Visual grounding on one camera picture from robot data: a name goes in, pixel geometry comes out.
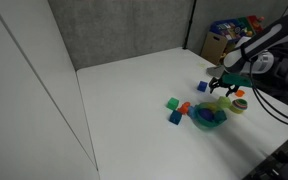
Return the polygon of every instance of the white table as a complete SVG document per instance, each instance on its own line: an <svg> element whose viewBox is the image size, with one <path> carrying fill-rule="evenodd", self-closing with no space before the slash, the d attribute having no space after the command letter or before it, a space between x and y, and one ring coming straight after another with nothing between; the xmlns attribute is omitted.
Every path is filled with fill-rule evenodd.
<svg viewBox="0 0 288 180"><path fill-rule="evenodd" d="M196 90L209 82L212 65L176 48L78 71L78 78L102 180L241 179L288 139L288 126L272 119L246 92L242 115L205 130L188 116L168 121L171 97L191 104L216 101ZM288 114L288 106L265 95Z"/></svg>

